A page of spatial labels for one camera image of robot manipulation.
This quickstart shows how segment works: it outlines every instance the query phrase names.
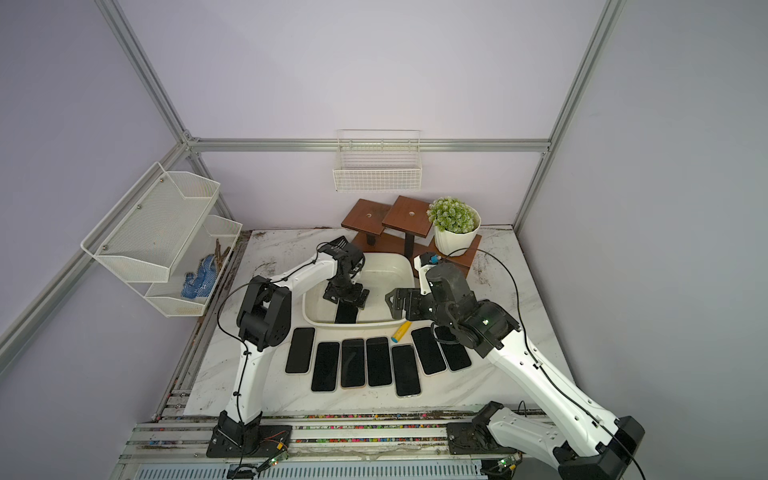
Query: white mesh shelf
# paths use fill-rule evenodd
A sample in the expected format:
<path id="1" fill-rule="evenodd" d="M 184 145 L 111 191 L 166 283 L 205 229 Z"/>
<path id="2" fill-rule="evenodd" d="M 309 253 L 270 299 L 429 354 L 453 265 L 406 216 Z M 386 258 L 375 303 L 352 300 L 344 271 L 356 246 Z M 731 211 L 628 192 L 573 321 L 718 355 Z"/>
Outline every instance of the white mesh shelf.
<path id="1" fill-rule="evenodd" d="M 216 284 L 211 289 L 211 294 L 195 299 L 181 296 L 185 275 L 187 272 L 197 274 L 200 261 L 216 249 L 216 240 L 219 240 L 222 253 L 227 247 L 230 247 L 230 252 L 227 254 L 228 260 L 242 227 L 243 224 L 241 223 L 216 215 L 208 215 L 202 228 L 194 236 L 184 255 L 178 260 L 177 268 L 170 279 L 167 282 L 152 283 L 143 297 L 165 316 L 203 315 L 216 285 L 221 280 L 221 271 L 217 273 Z"/>
<path id="2" fill-rule="evenodd" d="M 345 139 L 342 134 L 376 132 L 381 138 Z M 409 137 L 402 137 L 409 132 Z M 339 131 L 336 191 L 417 191 L 422 188 L 418 131 Z"/>
<path id="3" fill-rule="evenodd" d="M 83 250 L 120 280 L 167 282 L 219 196 L 219 183 L 189 172 L 158 179 L 101 245 Z"/>

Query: white wall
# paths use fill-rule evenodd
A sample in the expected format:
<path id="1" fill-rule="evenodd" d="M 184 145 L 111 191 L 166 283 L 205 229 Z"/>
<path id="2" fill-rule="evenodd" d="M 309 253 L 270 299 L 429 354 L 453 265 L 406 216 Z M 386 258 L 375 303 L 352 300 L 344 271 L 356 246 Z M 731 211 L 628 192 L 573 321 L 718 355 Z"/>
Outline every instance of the white wall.
<path id="1" fill-rule="evenodd" d="M 3 330 L 174 139 L 91 0 L 0 2 L 0 65 Z M 0 477 L 107 478 L 194 321 L 89 269 L 0 382 Z"/>
<path id="2" fill-rule="evenodd" d="M 425 153 L 422 190 L 403 195 L 432 201 L 454 195 L 486 225 L 511 223 L 520 208 L 536 153 Z M 244 228 L 338 227 L 359 198 L 391 204 L 397 193 L 340 193 L 333 184 L 336 154 L 207 152 L 211 175 Z"/>
<path id="3" fill-rule="evenodd" d="M 198 137 L 546 138 L 604 0 L 121 4 Z"/>
<path id="4" fill-rule="evenodd" d="M 766 477 L 767 85 L 767 3 L 630 0 L 522 229 L 649 480 Z"/>

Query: yellow marker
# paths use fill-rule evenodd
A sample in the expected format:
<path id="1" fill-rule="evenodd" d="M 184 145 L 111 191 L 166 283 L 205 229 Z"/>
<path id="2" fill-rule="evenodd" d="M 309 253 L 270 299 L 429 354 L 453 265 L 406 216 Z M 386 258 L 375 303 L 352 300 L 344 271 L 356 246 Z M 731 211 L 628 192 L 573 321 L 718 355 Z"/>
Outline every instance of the yellow marker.
<path id="1" fill-rule="evenodd" d="M 409 328 L 411 328 L 411 323 L 406 320 L 406 322 L 403 323 L 400 326 L 400 328 L 397 329 L 397 331 L 395 332 L 395 335 L 392 335 L 392 341 L 394 343 L 399 342 L 402 336 L 406 334 Z"/>

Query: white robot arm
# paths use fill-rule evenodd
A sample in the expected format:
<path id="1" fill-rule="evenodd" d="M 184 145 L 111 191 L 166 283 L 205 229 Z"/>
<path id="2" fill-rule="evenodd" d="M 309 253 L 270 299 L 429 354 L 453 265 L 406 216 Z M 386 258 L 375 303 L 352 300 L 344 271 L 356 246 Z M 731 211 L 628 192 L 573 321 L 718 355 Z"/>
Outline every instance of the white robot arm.
<path id="1" fill-rule="evenodd" d="M 323 298 L 363 308 L 369 291 L 354 281 L 365 265 L 362 251 L 345 237 L 323 244 L 317 255 L 289 272 L 269 279 L 256 276 L 246 290 L 237 326 L 240 328 L 240 364 L 234 392 L 227 408 L 219 414 L 208 446 L 212 458 L 236 457 L 241 453 L 262 456 L 263 440 L 277 432 L 290 432 L 289 425 L 261 426 L 261 400 L 266 375 L 275 349 L 288 336 L 291 301 L 323 281 L 328 282 Z M 265 445 L 264 456 L 273 453 L 274 442 Z"/>
<path id="2" fill-rule="evenodd" d="M 219 415 L 207 456 L 273 453 L 273 442 L 263 447 L 263 440 L 291 427 L 260 427 L 261 395 L 274 353 L 268 347 L 279 345 L 290 331 L 292 294 L 302 295 L 328 280 L 324 298 L 363 308 L 368 290 L 353 278 L 364 263 L 362 252 L 340 237 L 291 272 L 253 278 L 237 317 L 242 355 L 235 391 Z M 506 372 L 555 423 L 528 419 L 490 402 L 473 419 L 468 436 L 450 435 L 449 444 L 461 443 L 464 453 L 467 444 L 476 453 L 517 449 L 557 468 L 568 480 L 618 480 L 644 436 L 642 426 L 630 416 L 617 418 L 584 394 L 527 338 L 519 321 L 490 300 L 477 301 L 453 263 L 425 253 L 414 259 L 414 266 L 420 287 L 394 289 L 385 297 L 392 318 L 401 319 L 404 313 L 408 320 L 430 319 L 448 327 L 459 343 Z"/>
<path id="3" fill-rule="evenodd" d="M 472 421 L 471 438 L 456 443 L 472 442 L 477 453 L 518 449 L 557 468 L 562 478 L 620 478 L 644 436 L 642 426 L 630 416 L 617 418 L 584 394 L 526 337 L 519 321 L 490 300 L 477 301 L 453 263 L 425 253 L 414 259 L 414 267 L 420 288 L 387 294 L 392 317 L 405 312 L 406 319 L 448 327 L 463 346 L 509 375 L 555 423 L 490 402 Z"/>

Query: white basin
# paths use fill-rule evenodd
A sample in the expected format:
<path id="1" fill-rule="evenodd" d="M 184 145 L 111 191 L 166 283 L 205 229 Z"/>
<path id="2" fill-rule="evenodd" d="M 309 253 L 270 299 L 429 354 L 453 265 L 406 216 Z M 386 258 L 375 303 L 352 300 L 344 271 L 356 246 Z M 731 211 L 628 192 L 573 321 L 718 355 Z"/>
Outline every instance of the white basin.
<path id="1" fill-rule="evenodd" d="M 415 286 L 410 262 L 397 253 L 366 253 L 366 265 L 354 278 L 371 291 L 366 308 L 357 314 L 357 323 L 334 323 L 337 305 L 323 298 L 327 282 L 315 285 L 302 298 L 304 319 L 314 326 L 334 328 L 366 328 L 396 326 L 406 320 L 393 320 L 384 296 L 395 288 Z"/>

